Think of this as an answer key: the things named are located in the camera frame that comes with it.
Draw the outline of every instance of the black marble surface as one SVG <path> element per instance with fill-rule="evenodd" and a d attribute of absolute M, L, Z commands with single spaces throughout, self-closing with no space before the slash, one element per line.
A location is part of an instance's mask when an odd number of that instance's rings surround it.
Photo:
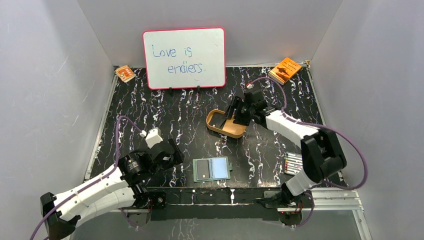
<path fill-rule="evenodd" d="M 148 179 L 147 187 L 256 188 L 277 187 L 292 176 L 283 173 L 284 154 L 300 153 L 300 149 L 284 136 L 250 124 L 243 137 L 233 139 L 206 127 L 206 116 L 213 109 L 225 110 L 234 95 L 243 96 L 248 82 L 266 76 L 267 67 L 227 67 L 226 85 L 217 88 L 150 90 L 145 68 L 133 69 L 136 78 L 117 81 L 105 128 L 98 146 L 91 177 L 113 164 L 115 156 L 115 124 L 118 116 L 131 118 L 148 132 L 159 127 L 164 139 L 174 138 L 184 153 L 184 163 Z M 263 88 L 268 104 L 281 107 L 282 93 L 273 82 L 255 83 Z M 286 113 L 304 122 L 322 124 L 317 102 L 308 77 L 302 68 L 284 86 Z M 121 124 L 119 142 L 121 156 L 137 149 L 142 141 L 134 128 Z M 231 179 L 207 182 L 193 181 L 193 159 L 226 156 L 233 165 Z M 330 178 L 340 183 L 338 176 Z"/>

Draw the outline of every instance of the gray panel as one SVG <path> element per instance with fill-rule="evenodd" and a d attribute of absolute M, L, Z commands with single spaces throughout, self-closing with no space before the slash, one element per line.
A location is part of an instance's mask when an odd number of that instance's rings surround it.
<path fill-rule="evenodd" d="M 312 58 L 342 0 L 78 0 L 112 64 L 145 67 L 142 33 L 224 27 L 226 64 Z"/>
<path fill-rule="evenodd" d="M 378 240 L 424 236 L 423 13 L 421 0 L 343 1 L 311 63 L 326 123 L 368 158 L 359 195 Z M 357 184 L 362 164 L 344 149 Z"/>
<path fill-rule="evenodd" d="M 113 67 L 76 0 L 2 0 L 0 36 L 0 238 L 24 240 L 81 184 Z"/>
<path fill-rule="evenodd" d="M 309 222 L 295 231 L 278 221 L 261 219 L 178 219 L 149 221 L 135 231 L 121 213 L 98 216 L 77 228 L 72 240 L 359 240 L 351 210 L 315 211 Z"/>

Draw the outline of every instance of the book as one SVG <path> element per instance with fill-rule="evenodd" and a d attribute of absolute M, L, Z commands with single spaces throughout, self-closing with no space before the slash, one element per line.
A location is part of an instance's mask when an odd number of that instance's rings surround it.
<path fill-rule="evenodd" d="M 268 77 L 276 80 L 281 84 L 289 81 L 302 68 L 301 65 L 286 57 L 282 62 L 268 72 Z"/>
<path fill-rule="evenodd" d="M 126 83 L 129 80 L 136 77 L 133 70 L 128 65 L 121 66 L 115 70 L 116 75 L 122 80 L 122 82 Z"/>

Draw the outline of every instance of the white wall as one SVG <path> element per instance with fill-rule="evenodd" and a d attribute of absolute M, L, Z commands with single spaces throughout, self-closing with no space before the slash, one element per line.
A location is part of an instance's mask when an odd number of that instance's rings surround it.
<path fill-rule="evenodd" d="M 25 240 L 83 181 L 113 67 L 76 0 L 0 1 L 0 64 L 0 238 Z"/>
<path fill-rule="evenodd" d="M 326 123 L 368 158 L 359 190 L 373 239 L 423 239 L 424 2 L 345 0 L 312 59 Z M 347 150 L 349 183 L 362 165 Z"/>
<path fill-rule="evenodd" d="M 342 0 L 78 0 L 113 65 L 145 67 L 146 30 L 222 26 L 226 64 L 310 60 Z"/>

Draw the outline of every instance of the table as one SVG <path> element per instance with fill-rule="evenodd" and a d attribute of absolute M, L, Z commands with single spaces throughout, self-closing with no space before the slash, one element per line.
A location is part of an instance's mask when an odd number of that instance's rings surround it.
<path fill-rule="evenodd" d="M 145 68 L 133 70 L 136 74 L 135 79 L 127 83 L 120 80 L 116 82 L 91 178 L 113 164 L 116 154 L 114 128 L 120 115 L 132 119 L 142 130 L 148 132 L 158 127 L 164 139 L 176 140 L 184 154 L 184 163 L 168 171 L 159 172 L 147 179 L 145 185 L 151 190 L 167 192 L 166 203 L 174 204 L 179 210 L 183 206 L 192 204 L 214 206 L 229 204 L 228 196 L 232 194 L 230 189 L 235 189 L 235 193 L 241 193 L 244 196 L 241 199 L 240 194 L 237 195 L 238 203 L 249 203 L 252 199 L 250 197 L 260 198 L 264 189 L 278 190 L 282 183 L 292 177 L 283 173 L 284 154 L 286 152 L 300 153 L 300 149 L 284 136 L 253 123 L 246 128 L 245 134 L 239 139 L 218 134 L 206 127 L 206 116 L 211 110 L 225 110 L 233 96 L 243 96 L 245 85 L 258 77 L 266 76 L 270 70 L 269 67 L 227 67 L 224 87 L 202 88 L 199 91 L 197 89 L 151 91 L 147 86 Z M 272 81 L 264 80 L 254 85 L 255 88 L 263 89 L 268 104 L 277 107 L 283 105 L 281 90 Z M 307 67 L 303 67 L 283 86 L 283 89 L 287 96 L 286 113 L 304 122 L 322 124 Z M 142 137 L 131 126 L 127 126 L 125 120 L 120 130 L 120 155 L 125 156 L 140 147 Z M 231 179 L 193 181 L 193 159 L 220 156 L 228 157 L 233 165 Z M 330 180 L 345 185 L 337 174 Z M 193 200 L 192 192 L 196 191 L 197 196 Z M 242 212 L 246 212 L 245 209 L 250 207 L 244 206 L 240 208 L 239 213 L 230 213 L 228 218 L 244 218 L 246 216 Z M 211 209 L 212 214 L 205 215 L 205 218 L 215 216 L 215 208 Z M 189 212 L 194 214 L 192 217 L 198 217 L 196 209 Z M 157 218 L 175 219 L 178 215 L 168 214 L 168 216 Z"/>

